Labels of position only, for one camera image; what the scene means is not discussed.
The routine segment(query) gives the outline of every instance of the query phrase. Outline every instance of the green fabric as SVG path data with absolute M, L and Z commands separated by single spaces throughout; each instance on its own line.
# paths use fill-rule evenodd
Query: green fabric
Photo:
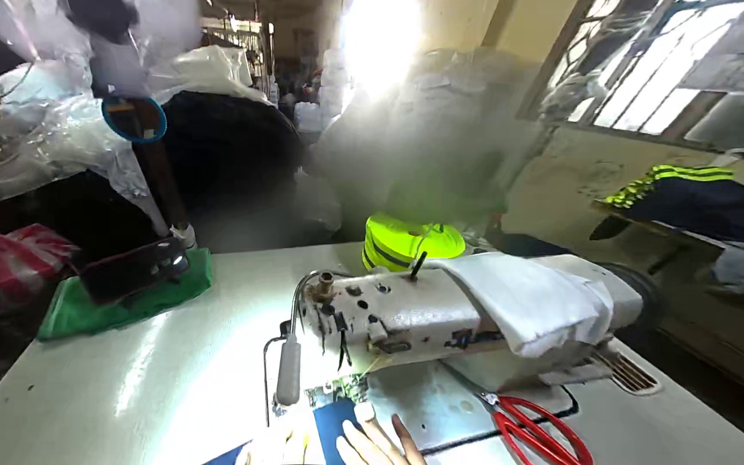
M 78 276 L 60 282 L 36 338 L 47 341 L 121 328 L 197 297 L 212 285 L 211 253 L 208 249 L 186 253 L 191 268 L 180 275 L 179 283 L 162 281 L 116 304 L 91 302 Z

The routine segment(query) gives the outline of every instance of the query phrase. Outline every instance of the machine vent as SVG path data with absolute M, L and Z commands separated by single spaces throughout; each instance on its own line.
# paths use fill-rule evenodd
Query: machine vent
M 649 396 L 662 389 L 653 376 L 619 352 L 595 353 L 593 358 L 610 368 L 614 382 L 634 396 Z

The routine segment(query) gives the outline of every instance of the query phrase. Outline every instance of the scissors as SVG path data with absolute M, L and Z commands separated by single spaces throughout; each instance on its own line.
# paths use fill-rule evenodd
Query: scissors
M 484 407 L 493 413 L 493 419 L 501 431 L 504 441 L 524 463 L 533 465 L 527 458 L 515 438 L 519 438 L 531 449 L 538 451 L 545 459 L 554 465 L 593 465 L 590 450 L 584 445 L 579 436 L 560 418 L 547 409 L 518 397 L 499 396 L 487 392 L 481 386 L 471 382 L 451 366 L 441 363 L 458 381 L 467 386 L 473 394 L 481 400 Z M 536 425 L 532 418 L 524 415 L 518 407 L 530 409 L 547 419 L 570 442 L 575 456 L 553 439 L 541 426 Z

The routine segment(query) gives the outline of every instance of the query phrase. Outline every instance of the blue fabric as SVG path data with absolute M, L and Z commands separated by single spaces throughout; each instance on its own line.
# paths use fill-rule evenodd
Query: blue fabric
M 622 214 L 656 220 L 722 241 L 744 242 L 744 185 L 732 180 L 664 178 Z
M 340 398 L 328 406 L 316 409 L 314 415 L 317 433 L 320 435 L 321 447 L 323 448 L 325 465 L 345 465 L 341 455 L 337 452 L 336 441 L 339 436 L 343 435 L 343 421 L 345 419 L 348 419 L 355 424 L 357 429 L 363 431 L 355 417 L 355 402 Z M 234 465 L 243 446 L 245 444 L 210 460 L 205 465 Z
M 209 460 L 208 462 L 206 462 L 206 465 L 234 465 L 234 462 L 237 461 L 237 456 L 240 455 L 240 451 L 243 450 L 243 446 L 245 446 L 245 444 L 237 446 L 236 449 L 232 449 L 222 454 L 220 457 L 217 457 L 216 459 Z

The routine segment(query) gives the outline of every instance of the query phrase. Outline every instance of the white garment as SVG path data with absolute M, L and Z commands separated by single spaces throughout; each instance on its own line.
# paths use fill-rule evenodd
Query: white garment
M 610 327 L 614 302 L 598 281 L 501 252 L 428 260 L 425 266 L 462 280 L 521 357 L 539 357 L 567 340 L 597 344 Z

